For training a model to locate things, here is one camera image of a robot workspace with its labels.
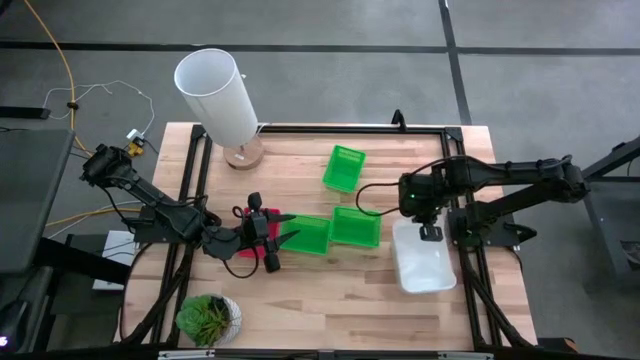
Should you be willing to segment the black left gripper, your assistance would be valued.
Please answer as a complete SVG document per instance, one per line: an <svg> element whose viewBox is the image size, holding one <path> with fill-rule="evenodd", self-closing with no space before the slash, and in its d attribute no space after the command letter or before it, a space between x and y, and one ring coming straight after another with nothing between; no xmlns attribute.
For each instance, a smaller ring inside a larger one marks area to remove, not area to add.
<svg viewBox="0 0 640 360"><path fill-rule="evenodd" d="M292 214L276 213L262 208L261 195L258 192L248 196L248 210L234 206L232 214L240 219L235 228L226 228L212 212L206 209L206 201L202 203L202 248L206 255L219 259L229 274L234 274L228 262L241 251L249 249L254 256L255 274L259 262L262 261L267 273L274 273L281 268L277 252L283 244L295 237L299 230L287 232L269 239L269 225L296 218Z"/></svg>

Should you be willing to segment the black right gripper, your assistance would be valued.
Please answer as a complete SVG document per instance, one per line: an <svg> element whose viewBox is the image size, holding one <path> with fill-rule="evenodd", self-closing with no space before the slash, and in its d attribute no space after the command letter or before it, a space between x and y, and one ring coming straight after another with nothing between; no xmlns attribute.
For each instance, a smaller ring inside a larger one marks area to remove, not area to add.
<svg viewBox="0 0 640 360"><path fill-rule="evenodd" d="M445 199L446 178L442 167L433 167L429 174L403 173L399 178L399 211L415 222L434 224L447 204ZM421 226L422 241L443 240L441 227Z"/></svg>

